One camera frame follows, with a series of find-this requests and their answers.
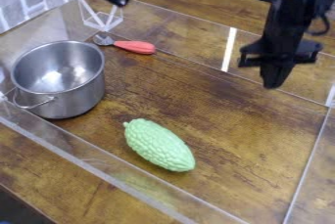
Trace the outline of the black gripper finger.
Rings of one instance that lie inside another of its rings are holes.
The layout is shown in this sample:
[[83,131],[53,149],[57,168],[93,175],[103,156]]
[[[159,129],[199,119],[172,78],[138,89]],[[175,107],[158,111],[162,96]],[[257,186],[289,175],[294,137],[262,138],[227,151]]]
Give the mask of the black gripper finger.
[[296,64],[292,60],[280,61],[274,64],[274,81],[273,81],[274,88],[282,85],[285,79],[288,78],[292,72],[294,65]]
[[277,83],[278,68],[274,64],[262,62],[260,65],[260,76],[262,79],[262,86],[266,89],[273,89]]

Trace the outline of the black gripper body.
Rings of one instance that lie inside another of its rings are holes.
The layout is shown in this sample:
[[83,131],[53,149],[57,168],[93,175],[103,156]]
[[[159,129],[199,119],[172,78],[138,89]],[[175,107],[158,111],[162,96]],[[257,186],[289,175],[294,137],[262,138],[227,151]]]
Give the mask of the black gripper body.
[[274,51],[269,48],[269,44],[258,39],[239,49],[238,67],[258,67],[262,62],[288,60],[294,64],[312,64],[321,49],[320,43],[302,39],[296,51]]

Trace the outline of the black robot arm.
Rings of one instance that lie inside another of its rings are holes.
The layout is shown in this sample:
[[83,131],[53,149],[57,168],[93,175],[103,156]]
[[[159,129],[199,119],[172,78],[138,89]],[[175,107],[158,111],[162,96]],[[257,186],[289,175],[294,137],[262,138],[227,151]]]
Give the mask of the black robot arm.
[[[107,0],[123,7],[130,0]],[[285,82],[294,65],[316,61],[319,43],[302,39],[305,34],[323,35],[327,29],[312,31],[310,22],[328,21],[327,12],[335,0],[258,0],[270,4],[261,37],[239,49],[239,67],[258,67],[262,87],[274,89]]]

